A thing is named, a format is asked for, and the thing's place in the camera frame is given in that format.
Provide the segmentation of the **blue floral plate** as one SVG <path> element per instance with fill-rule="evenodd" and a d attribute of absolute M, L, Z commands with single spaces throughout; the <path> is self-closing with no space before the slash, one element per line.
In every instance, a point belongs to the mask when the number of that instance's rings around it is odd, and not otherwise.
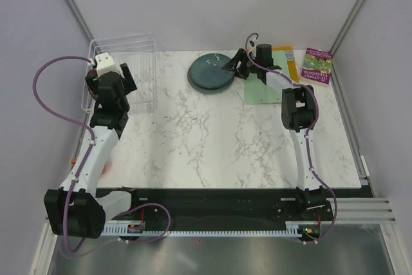
<path fill-rule="evenodd" d="M 208 53 L 198 57 L 189 67 L 187 78 L 193 79 L 234 79 L 234 72 L 222 67 L 230 58 L 221 53 Z"/>

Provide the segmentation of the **grey plate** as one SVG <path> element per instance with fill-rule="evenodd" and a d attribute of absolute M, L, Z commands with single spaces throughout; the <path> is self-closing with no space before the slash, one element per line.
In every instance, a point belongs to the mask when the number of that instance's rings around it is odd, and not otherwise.
<path fill-rule="evenodd" d="M 187 80 L 194 90 L 204 95 L 221 93 L 227 90 L 234 82 L 234 79 L 193 79 L 191 77 L 188 77 Z"/>

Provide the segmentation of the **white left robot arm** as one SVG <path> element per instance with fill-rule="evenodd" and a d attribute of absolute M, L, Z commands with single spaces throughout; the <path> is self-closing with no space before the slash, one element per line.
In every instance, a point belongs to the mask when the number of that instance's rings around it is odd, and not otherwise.
<path fill-rule="evenodd" d="M 52 232 L 59 236 L 95 239 L 107 221 L 120 214 L 134 219 L 142 209 L 124 190 L 96 196 L 99 178 L 129 119 L 127 95 L 136 90 L 136 84 L 126 63 L 113 65 L 109 71 L 98 65 L 95 71 L 86 76 L 89 90 L 97 96 L 89 123 L 91 140 L 60 187 L 47 190 L 44 196 Z"/>

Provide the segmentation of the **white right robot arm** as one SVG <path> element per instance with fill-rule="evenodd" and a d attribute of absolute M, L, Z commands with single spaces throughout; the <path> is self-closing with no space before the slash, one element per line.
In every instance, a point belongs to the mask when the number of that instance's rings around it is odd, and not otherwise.
<path fill-rule="evenodd" d="M 252 51 L 239 49 L 222 69 L 246 80 L 253 73 L 266 86 L 281 91 L 281 121 L 289 130 L 297 162 L 297 196 L 295 212 L 302 219 L 310 219 L 318 208 L 326 205 L 326 183 L 318 175 L 314 155 L 314 127 L 319 118 L 319 107 L 311 86 L 302 85 L 283 73 L 274 64 L 272 47 L 259 44 Z"/>

